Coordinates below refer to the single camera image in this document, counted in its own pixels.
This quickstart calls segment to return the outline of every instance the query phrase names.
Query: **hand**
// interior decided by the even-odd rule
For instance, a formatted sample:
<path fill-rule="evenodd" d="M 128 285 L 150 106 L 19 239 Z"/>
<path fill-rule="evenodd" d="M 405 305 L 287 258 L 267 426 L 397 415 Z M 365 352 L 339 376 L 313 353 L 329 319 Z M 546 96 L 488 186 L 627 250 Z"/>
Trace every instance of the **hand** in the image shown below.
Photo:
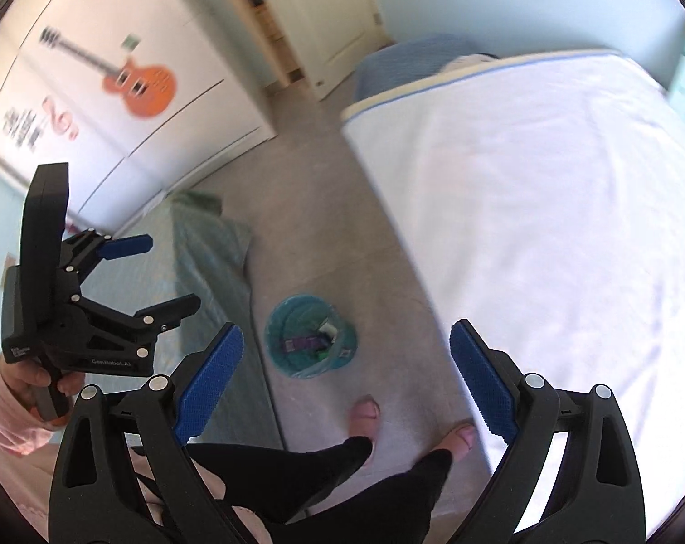
<path fill-rule="evenodd" d="M 28 411 L 35 407 L 33 387 L 50 385 L 50 374 L 33 359 L 24 359 L 16 364 L 8 364 L 0 358 L 0 375 L 17 401 Z M 83 372 L 71 372 L 58 381 L 58 391 L 71 398 L 78 394 L 86 384 Z"/>

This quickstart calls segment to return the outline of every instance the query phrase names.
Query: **silver screw head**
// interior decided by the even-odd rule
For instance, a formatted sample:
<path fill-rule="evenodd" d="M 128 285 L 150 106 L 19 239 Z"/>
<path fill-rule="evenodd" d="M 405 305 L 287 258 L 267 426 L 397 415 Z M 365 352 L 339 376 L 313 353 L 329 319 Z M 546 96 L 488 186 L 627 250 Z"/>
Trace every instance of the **silver screw head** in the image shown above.
<path fill-rule="evenodd" d="M 80 398 L 85 401 L 90 401 L 94 396 L 98 394 L 98 389 L 92 384 L 87 385 L 82 391 L 80 391 Z"/>
<path fill-rule="evenodd" d="M 597 396 L 602 399 L 608 399 L 612 396 L 612 389 L 604 384 L 598 384 L 594 389 L 594 392 L 597 393 Z"/>
<path fill-rule="evenodd" d="M 154 376 L 149 381 L 149 388 L 152 391 L 162 391 L 168 386 L 168 379 L 165 376 Z"/>
<path fill-rule="evenodd" d="M 538 374 L 526 374 L 526 384 L 533 389 L 540 389 L 544 387 L 544 379 Z"/>

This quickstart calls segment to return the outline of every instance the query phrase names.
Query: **green blanket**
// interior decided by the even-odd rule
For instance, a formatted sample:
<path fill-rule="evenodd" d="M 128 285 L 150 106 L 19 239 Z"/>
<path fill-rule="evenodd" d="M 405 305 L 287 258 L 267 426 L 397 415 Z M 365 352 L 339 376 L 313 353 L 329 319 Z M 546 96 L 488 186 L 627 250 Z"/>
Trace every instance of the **green blanket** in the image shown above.
<path fill-rule="evenodd" d="M 282 448 L 250 310 L 244 276 L 249 229 L 221 215 L 218 198 L 198 192 L 173 194 L 125 236 L 149 234 L 148 254 L 102 262 L 83 285 L 83 295 L 133 314 L 194 293 L 202 307 L 179 329 L 159 337 L 155 372 L 170 374 L 186 354 L 203 350 L 228 321 L 243 331 L 246 349 L 234 377 L 197 440 Z M 145 379 L 89 375 L 104 392 L 140 387 Z"/>

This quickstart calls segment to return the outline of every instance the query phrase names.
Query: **door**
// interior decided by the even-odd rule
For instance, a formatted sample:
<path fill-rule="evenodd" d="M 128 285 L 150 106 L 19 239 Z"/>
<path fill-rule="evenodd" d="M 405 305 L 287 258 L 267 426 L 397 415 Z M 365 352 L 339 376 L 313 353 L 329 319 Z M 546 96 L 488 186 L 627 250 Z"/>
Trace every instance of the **door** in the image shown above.
<path fill-rule="evenodd" d="M 267 0 L 318 99 L 385 42 L 374 0 Z"/>

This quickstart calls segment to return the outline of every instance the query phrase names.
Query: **white wardrobe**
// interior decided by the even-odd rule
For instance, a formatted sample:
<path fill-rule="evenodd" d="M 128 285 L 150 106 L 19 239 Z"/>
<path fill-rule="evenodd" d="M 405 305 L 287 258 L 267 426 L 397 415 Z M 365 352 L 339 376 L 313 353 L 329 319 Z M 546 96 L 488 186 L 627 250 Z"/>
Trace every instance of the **white wardrobe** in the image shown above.
<path fill-rule="evenodd" d="M 16 0 L 0 25 L 0 162 L 29 180 L 68 161 L 81 226 L 113 233 L 273 136 L 195 0 Z"/>

